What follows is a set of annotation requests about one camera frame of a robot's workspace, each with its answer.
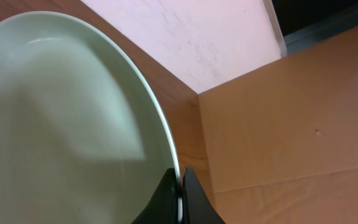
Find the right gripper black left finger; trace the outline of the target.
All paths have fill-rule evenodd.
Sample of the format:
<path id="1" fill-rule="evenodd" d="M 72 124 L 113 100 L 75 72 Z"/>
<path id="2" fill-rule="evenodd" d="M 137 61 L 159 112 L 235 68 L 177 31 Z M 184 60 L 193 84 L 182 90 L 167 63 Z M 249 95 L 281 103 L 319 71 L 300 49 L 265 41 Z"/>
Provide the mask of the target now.
<path id="1" fill-rule="evenodd" d="M 147 206 L 132 224 L 177 224 L 178 192 L 174 168 L 164 173 Z"/>

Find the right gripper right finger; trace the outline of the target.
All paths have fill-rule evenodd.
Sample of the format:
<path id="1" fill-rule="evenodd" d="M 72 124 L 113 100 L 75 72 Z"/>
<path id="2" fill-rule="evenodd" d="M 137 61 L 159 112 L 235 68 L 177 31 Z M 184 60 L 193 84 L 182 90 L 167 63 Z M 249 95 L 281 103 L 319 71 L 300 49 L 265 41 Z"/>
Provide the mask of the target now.
<path id="1" fill-rule="evenodd" d="M 225 224 L 208 200 L 194 170 L 185 168 L 182 184 L 184 224 Z"/>

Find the light blue plate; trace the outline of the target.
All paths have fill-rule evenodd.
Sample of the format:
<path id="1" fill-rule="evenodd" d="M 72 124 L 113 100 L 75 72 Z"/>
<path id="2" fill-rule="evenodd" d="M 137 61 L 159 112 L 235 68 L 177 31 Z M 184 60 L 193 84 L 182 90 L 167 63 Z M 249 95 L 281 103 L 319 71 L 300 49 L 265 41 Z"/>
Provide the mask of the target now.
<path id="1" fill-rule="evenodd" d="M 167 119 L 113 40 L 58 12 L 0 22 L 0 223 L 131 223 L 166 171 Z"/>

